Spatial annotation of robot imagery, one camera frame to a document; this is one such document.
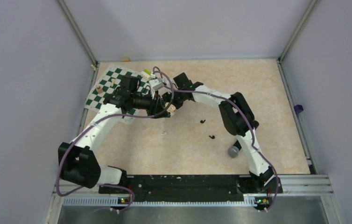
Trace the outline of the white earbud charging case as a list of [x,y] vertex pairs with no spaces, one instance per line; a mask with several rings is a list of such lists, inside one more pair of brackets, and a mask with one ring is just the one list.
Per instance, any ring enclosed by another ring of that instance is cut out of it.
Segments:
[[170,113],[175,113],[176,107],[174,105],[170,105],[169,108],[167,109],[167,111]]

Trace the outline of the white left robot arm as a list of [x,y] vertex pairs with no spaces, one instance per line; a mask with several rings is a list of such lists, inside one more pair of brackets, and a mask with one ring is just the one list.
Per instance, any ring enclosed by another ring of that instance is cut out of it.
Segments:
[[124,76],[119,86],[103,101],[91,123],[70,143],[58,148],[59,168],[57,180],[65,180],[81,187],[93,188],[98,184],[110,184],[117,193],[127,189],[128,181],[117,167],[99,165],[96,152],[111,129],[123,118],[133,118],[132,109],[145,110],[147,118],[167,117],[167,108],[158,91],[165,87],[159,78],[148,81],[147,93],[138,91],[140,79]]

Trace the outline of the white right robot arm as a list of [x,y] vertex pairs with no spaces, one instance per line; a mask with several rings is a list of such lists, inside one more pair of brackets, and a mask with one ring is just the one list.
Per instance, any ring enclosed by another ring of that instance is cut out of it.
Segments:
[[272,183],[279,187],[277,171],[263,155],[256,137],[258,122],[240,92],[226,94],[211,89],[200,82],[192,83],[185,73],[174,78],[176,86],[168,81],[165,87],[174,93],[175,106],[185,100],[218,108],[227,132],[235,136],[248,162],[252,187],[257,192],[265,192]]

